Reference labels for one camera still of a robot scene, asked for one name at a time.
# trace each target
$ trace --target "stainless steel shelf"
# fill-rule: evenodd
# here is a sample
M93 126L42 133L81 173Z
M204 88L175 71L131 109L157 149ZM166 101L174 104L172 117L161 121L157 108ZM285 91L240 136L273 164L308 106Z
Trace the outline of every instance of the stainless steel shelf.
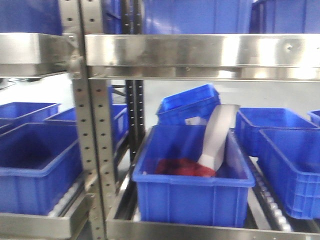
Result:
M31 77L67 69L66 37L41 33L0 33L0 75Z
M85 36L100 78L320 81L320 34Z
M1 239L75 239L88 220L93 195L79 178L48 216L0 213Z

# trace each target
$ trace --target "blue plastic bin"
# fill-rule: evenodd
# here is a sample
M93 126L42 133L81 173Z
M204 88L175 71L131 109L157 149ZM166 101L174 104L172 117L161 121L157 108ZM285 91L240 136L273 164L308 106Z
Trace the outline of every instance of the blue plastic bin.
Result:
M249 156L257 157L261 129L318 129L318 126L288 108L241 107L235 133Z
M0 33L62 35L58 0L1 0Z
M27 123L0 135L0 212L47 215L82 171L75 126Z
M252 0L144 0L144 34L245 34Z
M0 123L0 134L4 134L5 132L8 132L12 128L13 126L11 124Z
M132 179L137 182L142 221L242 227L248 188L255 184L230 131L224 163L217 177L154 174L161 159L189 158L202 152L205 126L157 125L138 156Z
M167 96L162 100L156 113L159 118L158 124L189 125L189 122L196 117L203 119L201 122L206 124L219 104L219 93L213 84L205 84Z
M122 143L122 139L128 134L128 109L126 104L113 104L112 105L112 131L113 131L113 146L114 149L118 149ZM47 124L56 125L77 125L76 110L74 108L65 110L50 116L44 120Z
M285 211L320 218L320 131L265 129L258 164Z
M113 104L113 145L115 149L118 149L122 140L128 135L129 120L128 120L128 108L126 104Z
M251 32L261 34L320 33L319 0L259 0L252 6Z
M311 122L320 126L320 110L309 111L308 115L311 118Z
M25 123L42 122L56 114L59 103L11 102L0 105L0 124L12 124L17 127Z
M104 33L121 34L121 1L120 0L104 0Z
M44 120L44 122L48 124L76 126L77 125L76 110L74 108L70 108L68 110L59 112L57 114L47 117Z

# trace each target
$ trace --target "plastic storage crate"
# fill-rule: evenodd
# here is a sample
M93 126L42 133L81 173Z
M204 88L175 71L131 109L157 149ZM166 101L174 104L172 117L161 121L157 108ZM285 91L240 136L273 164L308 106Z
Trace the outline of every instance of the plastic storage crate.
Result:
M0 135L0 212L47 215L82 171L74 126L27 123Z
M251 32L320 33L319 12L320 1L318 0L260 0L252 7Z
M320 126L320 110L309 111L308 115L311 118L311 122Z
M62 35L58 0L1 0L0 33Z
M5 132L8 132L11 130L13 126L11 124L1 124L0 123L0 134L3 134Z
M132 179L137 182L142 221L242 227L248 188L254 178L247 156L230 131L224 163L217 177L153 174L161 159L187 157L197 161L205 126L157 125L138 156Z
M242 107L236 115L235 133L253 157L258 156L261 129L319 129L288 108Z
M118 149L121 140L128 134L128 109L126 104L113 104L111 108L113 115L112 130L113 130L113 145ZM57 125L77 125L76 110L74 108L65 110L50 116L44 120L47 124Z
M262 130L258 164L285 211L320 218L320 131Z
M144 34L245 34L252 0L144 0Z
M113 104L113 145L115 149L118 149L121 140L128 134L129 120L128 120L128 108L126 104Z
M11 102L0 105L0 124L12 124L17 127L25 123L42 122L56 114L59 105L43 102Z
M205 84L165 97L157 116L159 125L192 125L193 121L207 123L211 113L220 104L219 93L213 84Z
M121 34L122 19L121 19L121 2L120 0L104 0L104 33L106 34Z
M59 112L44 120L48 124L58 124L58 125L77 125L77 115L74 108Z

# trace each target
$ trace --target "perforated metal post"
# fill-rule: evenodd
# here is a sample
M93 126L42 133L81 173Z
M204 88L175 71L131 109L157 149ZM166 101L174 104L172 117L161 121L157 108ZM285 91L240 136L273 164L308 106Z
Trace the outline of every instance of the perforated metal post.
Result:
M133 0L133 34L142 34L142 2ZM133 161L145 136L144 82L127 80L126 98L129 117L130 160Z
M88 72L85 60L84 31L81 4L78 0L59 0L63 32L68 37L71 58L69 72L72 73L74 103L77 115L77 130L81 147L82 165L85 176L85 190L94 194L89 213L92 237L105 239L105 216L99 179L99 164L93 127Z

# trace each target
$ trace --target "reflective metal surface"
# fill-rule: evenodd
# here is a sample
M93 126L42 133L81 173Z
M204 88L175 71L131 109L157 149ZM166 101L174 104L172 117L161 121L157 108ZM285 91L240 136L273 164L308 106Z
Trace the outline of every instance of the reflective metal surface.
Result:
M0 33L0 65L50 64L68 59L64 36L40 33Z
M114 163L112 141L112 114L109 98L109 81L89 82L96 132L97 163L101 181L104 215L107 216L116 196L117 165Z
M0 75L40 76L67 69L64 36L40 33L0 33Z
M130 80L320 80L320 34L86 35L87 64Z
M320 67L320 34L86 35L89 66Z
M85 34L104 32L104 18L101 0L81 0L82 19Z
M73 73L72 87L82 165L85 182L87 183L86 192L95 194L89 214L92 236L94 239L105 239L105 217L99 177L100 168L95 142L96 132L93 121L90 86L87 77L88 73L84 58L79 56L71 60L70 71Z
M0 70L0 78L24 78L24 79L44 79L47 77L51 77L51 76L55 76L55 75L61 75L61 74L66 74L66 71L59 71L59 72L53 72L53 73L48 73L48 74L40 74L40 75L28 75L28 74L24 74L24 75L19 75L19 72L15 72L15 74L10 74L5 76L4 74L2 75L2 72Z
M82 192L64 216L0 213L1 238L74 238L88 219L90 198Z
M67 69L66 63L0 64L0 75L5 78L45 78L60 74Z
M319 82L310 67L106 67L100 78L130 80Z
M74 106L77 115L77 129L81 146L82 165L85 176L85 190L95 194L89 212L92 237L95 240L106 238L103 198L101 193L99 165L97 163L96 134L93 123L88 71L85 64L84 15L82 4L95 4L98 1L59 0L63 32L71 46L68 71L72 75Z

